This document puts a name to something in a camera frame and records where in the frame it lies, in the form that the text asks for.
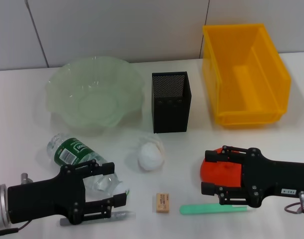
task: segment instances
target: plastic water bottle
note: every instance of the plastic water bottle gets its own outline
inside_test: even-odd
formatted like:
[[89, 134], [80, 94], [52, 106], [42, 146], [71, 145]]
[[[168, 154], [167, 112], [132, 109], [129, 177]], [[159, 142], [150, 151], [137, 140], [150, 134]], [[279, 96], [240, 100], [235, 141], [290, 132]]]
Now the plastic water bottle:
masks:
[[[47, 153], [51, 160], [58, 165], [78, 164], [95, 159], [101, 166], [107, 161], [85, 144], [71, 137], [69, 134], [59, 133], [54, 136], [47, 146]], [[100, 198], [108, 198], [120, 193], [129, 193], [122, 181], [118, 180], [117, 175], [96, 175], [85, 178], [84, 184], [86, 189], [95, 192]]]

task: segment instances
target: yellow storage box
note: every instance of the yellow storage box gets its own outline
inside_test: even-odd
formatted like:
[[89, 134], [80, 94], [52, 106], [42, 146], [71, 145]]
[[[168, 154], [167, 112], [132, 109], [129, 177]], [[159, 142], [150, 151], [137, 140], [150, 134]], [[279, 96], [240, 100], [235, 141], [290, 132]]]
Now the yellow storage box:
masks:
[[291, 79], [264, 25], [207, 25], [203, 34], [202, 68], [215, 121], [278, 121], [287, 110]]

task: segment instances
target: cotton ball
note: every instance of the cotton ball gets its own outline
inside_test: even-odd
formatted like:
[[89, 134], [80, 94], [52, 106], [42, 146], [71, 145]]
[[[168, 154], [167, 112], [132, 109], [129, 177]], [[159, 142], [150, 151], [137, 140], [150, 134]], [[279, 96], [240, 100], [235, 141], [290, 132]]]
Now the cotton ball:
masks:
[[139, 165], [146, 171], [152, 171], [159, 167], [164, 162], [162, 153], [155, 143], [148, 142], [139, 150], [138, 155]]

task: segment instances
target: white tabletop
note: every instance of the white tabletop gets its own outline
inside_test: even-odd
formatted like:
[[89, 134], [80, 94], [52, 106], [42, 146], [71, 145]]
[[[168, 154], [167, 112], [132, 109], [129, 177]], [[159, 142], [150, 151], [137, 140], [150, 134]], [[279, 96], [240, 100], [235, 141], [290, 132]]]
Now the white tabletop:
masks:
[[[127, 205], [118, 210], [134, 211], [136, 219], [61, 228], [58, 224], [61, 216], [52, 216], [34, 220], [19, 233], [3, 238], [302, 238], [304, 215], [284, 211], [284, 206], [298, 199], [268, 197], [260, 208], [246, 213], [199, 216], [179, 213], [183, 204], [218, 203], [216, 196], [201, 195], [199, 169], [207, 149], [224, 144], [257, 147], [272, 160], [304, 162], [304, 53], [281, 57], [292, 76], [288, 113], [274, 125], [252, 130], [227, 130], [213, 123], [204, 96], [202, 60], [133, 64], [146, 82], [142, 115], [129, 117], [118, 127], [102, 133], [73, 134], [115, 163], [119, 178], [131, 189]], [[59, 117], [45, 109], [44, 86], [55, 71], [50, 68], [0, 72], [0, 184], [18, 185], [22, 172], [27, 172], [34, 181], [49, 179], [59, 172], [59, 166], [50, 163], [45, 151], [52, 136], [69, 132]], [[159, 134], [166, 162], [159, 171], [142, 172], [133, 154], [139, 139], [152, 132], [151, 74], [175, 71], [187, 71], [190, 80], [188, 130]], [[169, 214], [155, 212], [157, 192], [170, 194]]]

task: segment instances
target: green glass bowl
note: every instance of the green glass bowl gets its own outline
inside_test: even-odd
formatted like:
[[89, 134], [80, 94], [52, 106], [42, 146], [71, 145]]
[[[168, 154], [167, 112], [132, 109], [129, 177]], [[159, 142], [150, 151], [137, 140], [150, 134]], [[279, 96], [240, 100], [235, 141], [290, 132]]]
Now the green glass bowl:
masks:
[[61, 67], [46, 85], [47, 109], [72, 127], [113, 127], [141, 108], [143, 81], [113, 57], [89, 57]]

